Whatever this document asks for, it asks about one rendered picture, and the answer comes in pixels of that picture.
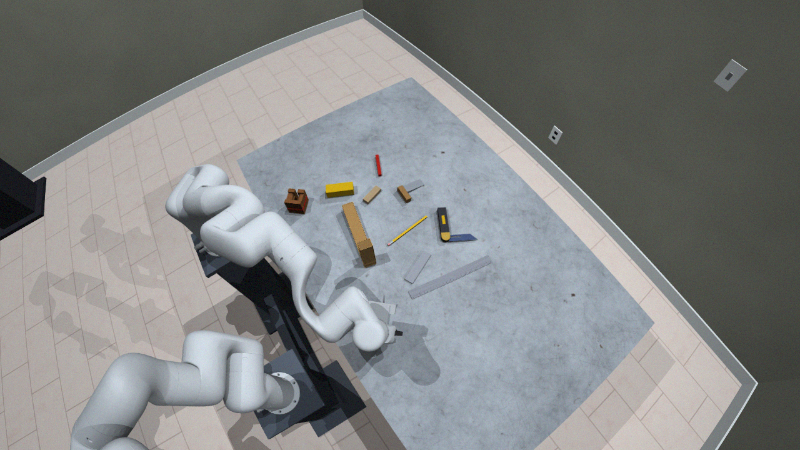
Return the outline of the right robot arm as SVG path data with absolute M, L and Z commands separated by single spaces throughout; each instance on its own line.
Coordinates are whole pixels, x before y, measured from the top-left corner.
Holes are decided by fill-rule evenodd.
M 184 339 L 182 362 L 136 352 L 117 357 L 74 423 L 69 450 L 149 450 L 128 437 L 148 402 L 213 406 L 223 400 L 234 413 L 265 409 L 283 415 L 296 407 L 299 397 L 294 377 L 264 373 L 258 340 L 192 331 Z

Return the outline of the black sliding bevel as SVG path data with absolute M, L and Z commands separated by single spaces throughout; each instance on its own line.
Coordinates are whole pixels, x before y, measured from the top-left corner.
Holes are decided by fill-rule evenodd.
M 437 215 L 438 215 L 438 224 L 440 228 L 440 235 L 442 242 L 447 243 L 448 241 L 466 241 L 466 240 L 476 239 L 472 234 L 449 233 L 448 212 L 446 211 L 446 207 L 438 207 Z M 462 237 L 451 238 L 451 236 L 462 236 Z

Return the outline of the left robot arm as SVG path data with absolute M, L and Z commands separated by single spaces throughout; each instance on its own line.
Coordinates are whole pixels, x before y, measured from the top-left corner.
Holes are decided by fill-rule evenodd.
M 396 313 L 396 305 L 368 300 L 362 290 L 351 286 L 317 316 L 306 300 L 317 254 L 282 216 L 264 212 L 251 191 L 225 184 L 229 184 L 228 174 L 218 166 L 193 166 L 167 198 L 167 213 L 201 240 L 194 249 L 203 247 L 200 253 L 222 256 L 246 268 L 268 256 L 291 280 L 296 310 L 318 336 L 334 344 L 352 329 L 358 349 L 380 348 L 388 338 L 388 316 Z

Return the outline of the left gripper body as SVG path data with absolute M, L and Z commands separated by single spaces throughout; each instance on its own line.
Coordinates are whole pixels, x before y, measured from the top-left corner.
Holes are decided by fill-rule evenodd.
M 388 339 L 386 340 L 386 342 L 384 342 L 384 344 L 391 344 L 392 342 L 394 342 L 394 338 L 395 338 L 394 335 L 395 335 L 395 331 L 396 331 L 396 326 L 388 324 L 387 327 L 388 327 L 388 330 L 389 330 L 389 335 L 388 335 Z

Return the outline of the wooden rail-and-leg frame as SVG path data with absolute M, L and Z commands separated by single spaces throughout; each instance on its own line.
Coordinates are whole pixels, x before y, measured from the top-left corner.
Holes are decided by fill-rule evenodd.
M 362 223 L 360 222 L 356 208 L 354 207 L 354 203 L 345 203 L 342 205 L 342 208 L 349 227 L 351 228 L 352 238 L 354 238 L 356 246 L 360 249 L 362 254 L 364 268 L 371 267 L 372 265 L 376 264 L 373 244 L 371 242 L 371 238 L 366 237 Z

